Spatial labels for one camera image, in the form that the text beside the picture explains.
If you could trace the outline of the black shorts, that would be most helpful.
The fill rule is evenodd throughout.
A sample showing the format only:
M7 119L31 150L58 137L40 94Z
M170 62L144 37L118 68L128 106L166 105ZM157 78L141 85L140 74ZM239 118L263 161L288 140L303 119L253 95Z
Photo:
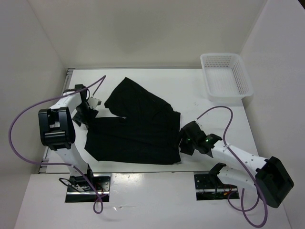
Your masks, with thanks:
M181 114L129 78L104 103L112 117L88 125L85 150L97 161L172 165L181 161L175 145Z

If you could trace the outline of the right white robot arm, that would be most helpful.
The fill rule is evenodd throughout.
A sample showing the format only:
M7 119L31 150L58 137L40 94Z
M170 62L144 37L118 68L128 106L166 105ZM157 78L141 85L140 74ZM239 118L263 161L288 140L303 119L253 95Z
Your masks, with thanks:
M192 121L179 132L177 144L182 153L199 153L211 157L216 165L208 172L213 187L233 185L262 193L268 206L278 208L294 187L281 160L250 154L215 135L206 135Z

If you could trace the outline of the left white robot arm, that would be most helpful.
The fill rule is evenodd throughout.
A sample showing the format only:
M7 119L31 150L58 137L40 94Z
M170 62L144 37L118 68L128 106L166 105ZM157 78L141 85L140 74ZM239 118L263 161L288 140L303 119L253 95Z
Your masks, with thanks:
M88 126L98 114L96 107L101 102L93 97L87 98L88 92L83 84L65 90L65 97L48 109L39 110L38 118L41 142L68 164L71 184L92 191L95 178L89 164L76 148L73 125Z

